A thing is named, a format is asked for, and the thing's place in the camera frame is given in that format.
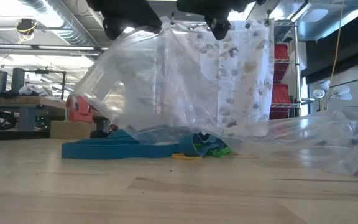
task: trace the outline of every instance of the ceiling duct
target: ceiling duct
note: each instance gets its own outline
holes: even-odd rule
[[[18,0],[37,12],[35,18],[49,28],[69,30],[53,31],[70,45],[97,46],[98,43],[67,9],[61,0]]]

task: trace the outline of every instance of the ceiling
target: ceiling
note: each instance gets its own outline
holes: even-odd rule
[[[111,41],[105,36],[100,20],[100,14],[92,15],[85,0],[33,0],[33,2],[52,2],[55,11],[64,15],[66,20],[63,28],[76,27],[76,32],[81,33],[87,41],[83,45],[109,46]],[[15,29],[17,21],[21,18],[33,18],[40,21],[39,29],[35,31],[34,38],[25,44],[31,45],[68,45],[70,40],[61,35],[61,30],[51,30],[47,24],[52,24],[50,19],[40,18],[44,16],[40,11],[25,6],[26,0],[0,0],[0,44],[16,44],[21,37]],[[301,6],[307,7],[300,12],[299,29],[301,40],[318,40],[319,38],[334,32],[339,25],[343,0],[268,0],[263,6],[255,5],[249,19],[265,18],[267,9],[273,13],[270,17],[276,19],[288,19],[298,11]],[[178,12],[175,1],[149,1],[158,16],[169,16],[175,13],[176,20],[203,21],[203,16]],[[358,16],[358,0],[346,0],[344,8],[344,20],[342,24]],[[43,51],[43,50],[15,50],[0,49],[0,58],[11,53],[1,65],[22,67],[53,67],[54,69],[67,70],[69,81],[76,82],[84,74],[84,70],[92,66],[97,57],[89,55],[73,55],[73,52]],[[51,75],[52,80],[59,82],[60,75]]]

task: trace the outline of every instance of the white wall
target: white wall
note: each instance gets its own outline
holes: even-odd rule
[[[358,80],[358,66],[352,67],[346,70],[345,72],[337,74],[333,77],[333,82],[331,86],[346,83],[346,85],[349,86],[351,89],[353,100],[331,99],[329,102],[329,109],[336,110],[342,108],[343,106],[358,106],[358,81],[354,81],[354,80]],[[309,84],[310,96],[313,96],[313,91],[316,89],[320,89],[318,82]],[[322,102],[320,102],[320,108],[321,109],[324,108]],[[311,104],[311,108],[310,108],[311,113],[315,113],[318,109],[319,109],[318,101],[316,103]]]

